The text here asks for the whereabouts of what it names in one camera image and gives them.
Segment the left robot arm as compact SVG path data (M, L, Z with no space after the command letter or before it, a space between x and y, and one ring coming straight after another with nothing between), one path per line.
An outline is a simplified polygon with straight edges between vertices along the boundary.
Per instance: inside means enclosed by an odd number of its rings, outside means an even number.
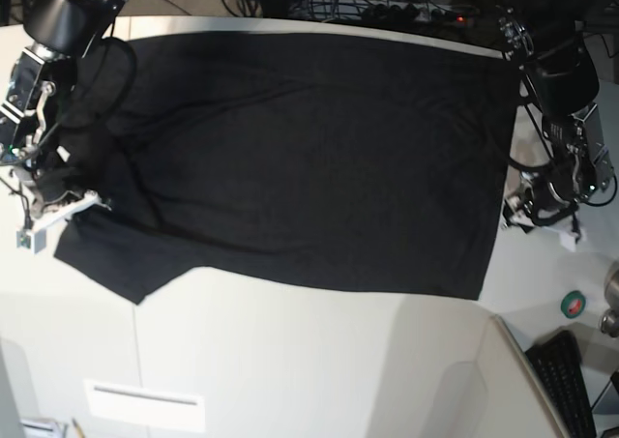
M600 81L585 44L587 23L615 0L498 0L498 24L526 90L522 106L537 108L534 129L546 150L542 165L509 164L519 183L504 200L507 226L525 232L570 219L598 192L617 193L618 180L604 143Z

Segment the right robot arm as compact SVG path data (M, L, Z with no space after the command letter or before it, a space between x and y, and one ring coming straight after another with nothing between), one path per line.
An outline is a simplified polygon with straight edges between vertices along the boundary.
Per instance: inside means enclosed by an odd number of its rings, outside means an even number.
M128 0L20 0L31 43L10 73L1 99L1 165L17 180L23 223L17 244L33 249L62 219L99 206L63 154L60 132L90 90L80 94L80 62L92 51L127 44L110 30Z

